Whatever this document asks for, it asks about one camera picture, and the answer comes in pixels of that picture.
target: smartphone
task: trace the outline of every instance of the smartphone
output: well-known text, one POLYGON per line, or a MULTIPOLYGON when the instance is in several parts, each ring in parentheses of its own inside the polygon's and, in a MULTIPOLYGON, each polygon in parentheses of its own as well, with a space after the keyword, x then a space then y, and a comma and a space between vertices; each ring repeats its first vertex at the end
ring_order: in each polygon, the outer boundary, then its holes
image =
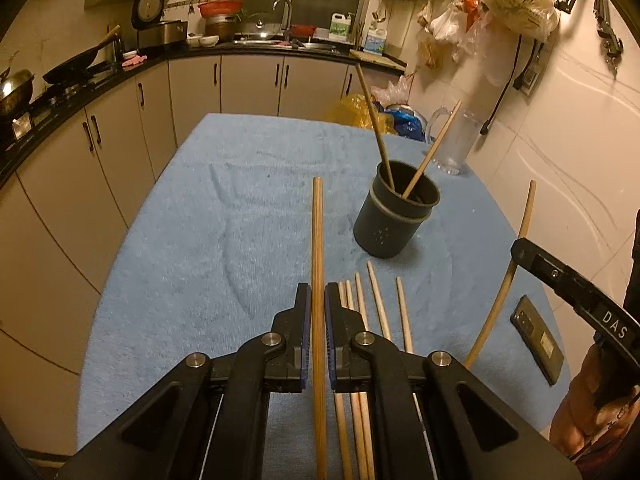
POLYGON ((542 321, 536 307, 527 296, 520 298, 516 310, 511 314, 511 322, 533 354, 538 368, 542 371, 549 385, 556 384, 564 363, 564 355, 545 322, 542 321))

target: faucet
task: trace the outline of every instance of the faucet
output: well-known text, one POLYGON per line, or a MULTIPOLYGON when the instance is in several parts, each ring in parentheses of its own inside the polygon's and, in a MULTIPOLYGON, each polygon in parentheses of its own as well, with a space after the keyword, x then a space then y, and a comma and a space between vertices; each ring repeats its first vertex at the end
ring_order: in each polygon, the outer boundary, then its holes
POLYGON ((284 41, 289 43, 289 38, 291 37, 291 0, 276 0, 273 3, 273 10, 276 10, 276 7, 280 2, 284 2, 284 4, 287 6, 287 24, 285 25, 283 36, 284 41))

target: white bowl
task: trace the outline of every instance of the white bowl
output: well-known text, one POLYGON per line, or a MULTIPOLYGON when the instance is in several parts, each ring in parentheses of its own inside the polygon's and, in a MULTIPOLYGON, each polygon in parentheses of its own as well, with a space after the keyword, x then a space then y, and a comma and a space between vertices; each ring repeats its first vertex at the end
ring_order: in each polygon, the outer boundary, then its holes
POLYGON ((196 34, 195 36, 187 36, 187 43, 189 46, 200 46, 200 38, 202 34, 196 34))
POLYGON ((219 36, 203 36, 200 38, 200 46, 214 46, 219 39, 219 36))

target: pitcher handle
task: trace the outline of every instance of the pitcher handle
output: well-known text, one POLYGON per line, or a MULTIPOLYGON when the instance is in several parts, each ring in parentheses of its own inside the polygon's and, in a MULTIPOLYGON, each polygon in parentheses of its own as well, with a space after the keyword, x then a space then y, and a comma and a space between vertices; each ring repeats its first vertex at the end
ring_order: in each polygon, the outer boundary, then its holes
POLYGON ((441 106, 436 111, 434 111, 433 115, 431 115, 431 118, 427 122, 427 129, 424 133, 424 140, 425 142, 427 142, 427 144, 432 144, 433 141, 436 140, 434 137, 431 137, 431 125, 435 122, 435 120, 443 114, 451 115, 452 113, 453 111, 449 110, 446 106, 441 106))

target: black cup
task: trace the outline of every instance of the black cup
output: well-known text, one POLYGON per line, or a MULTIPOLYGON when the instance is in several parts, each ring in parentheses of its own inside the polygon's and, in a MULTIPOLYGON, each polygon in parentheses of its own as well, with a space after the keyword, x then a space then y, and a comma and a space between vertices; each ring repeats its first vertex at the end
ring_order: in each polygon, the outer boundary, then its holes
POLYGON ((353 226, 358 245, 376 258, 391 258, 402 251, 440 201, 438 188, 424 174, 410 195, 402 198, 401 194, 418 170, 399 160, 390 160, 389 165, 399 192, 391 190, 386 170, 382 163, 378 164, 369 194, 353 226))

